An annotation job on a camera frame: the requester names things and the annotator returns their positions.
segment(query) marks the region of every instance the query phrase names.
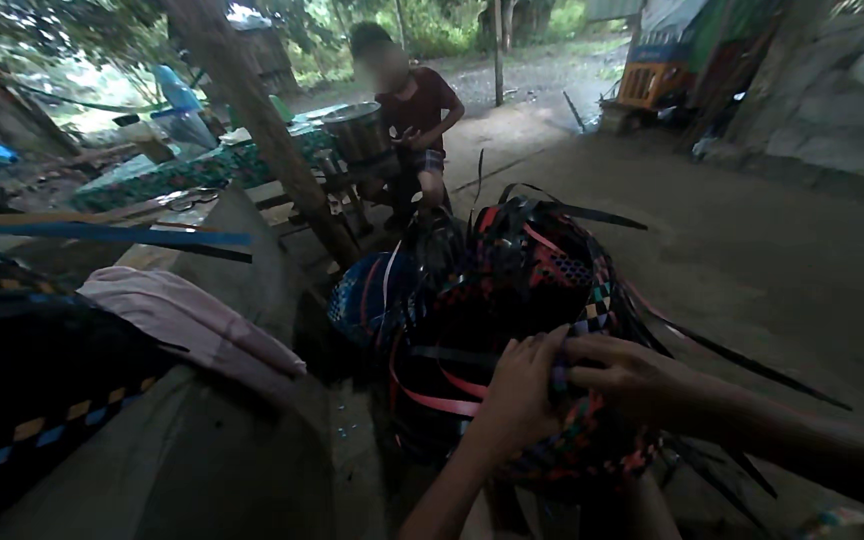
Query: green tablecloth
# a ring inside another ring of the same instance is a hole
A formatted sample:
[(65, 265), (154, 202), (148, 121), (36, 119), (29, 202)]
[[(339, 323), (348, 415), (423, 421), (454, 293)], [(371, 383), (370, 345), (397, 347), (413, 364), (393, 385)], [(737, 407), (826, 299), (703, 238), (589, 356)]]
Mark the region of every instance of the green tablecloth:
[[(334, 149), (331, 137), (315, 127), (294, 132), (292, 141), (309, 164), (314, 163), (313, 155), (318, 150)], [(139, 155), (77, 189), (70, 204), (82, 212), (102, 213), (173, 191), (217, 188), (232, 179), (246, 190), (274, 180), (269, 166), (258, 156), (256, 145), (245, 142), (222, 145), (194, 159), (162, 165)]]

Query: metal pot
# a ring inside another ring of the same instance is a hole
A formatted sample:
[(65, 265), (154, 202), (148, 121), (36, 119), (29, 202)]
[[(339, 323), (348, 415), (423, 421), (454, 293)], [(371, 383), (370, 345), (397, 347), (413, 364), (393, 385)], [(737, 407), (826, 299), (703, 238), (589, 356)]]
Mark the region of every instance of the metal pot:
[(380, 104), (350, 104), (321, 117), (325, 131), (350, 165), (373, 163), (393, 153), (389, 127), (379, 114)]

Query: boy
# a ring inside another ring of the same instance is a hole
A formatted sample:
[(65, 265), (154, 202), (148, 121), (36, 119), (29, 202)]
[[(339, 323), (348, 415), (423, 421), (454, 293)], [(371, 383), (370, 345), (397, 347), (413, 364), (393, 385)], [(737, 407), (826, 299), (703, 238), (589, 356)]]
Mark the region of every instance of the boy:
[[(419, 207), (449, 208), (443, 182), (446, 150), (442, 134), (462, 118), (466, 108), (438, 73), (428, 67), (410, 69), (408, 55), (378, 24), (362, 22), (352, 27), (349, 48), (356, 70), (365, 73), (375, 86), (382, 119), (395, 129), (392, 142), (403, 173), (411, 171), (418, 177), (422, 190)], [(442, 109), (448, 110), (444, 119)], [(364, 198), (390, 205), (392, 197), (382, 190), (383, 184), (381, 178), (367, 182), (363, 185)]]

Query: stone wall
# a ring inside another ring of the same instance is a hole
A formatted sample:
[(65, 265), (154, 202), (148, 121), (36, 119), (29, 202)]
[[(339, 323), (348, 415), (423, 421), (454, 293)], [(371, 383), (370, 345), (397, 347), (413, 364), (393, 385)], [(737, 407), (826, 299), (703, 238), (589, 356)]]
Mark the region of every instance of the stone wall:
[(824, 21), (815, 33), (759, 96), (751, 135), (740, 142), (752, 152), (864, 177), (864, 85), (848, 73), (864, 53), (864, 14)]

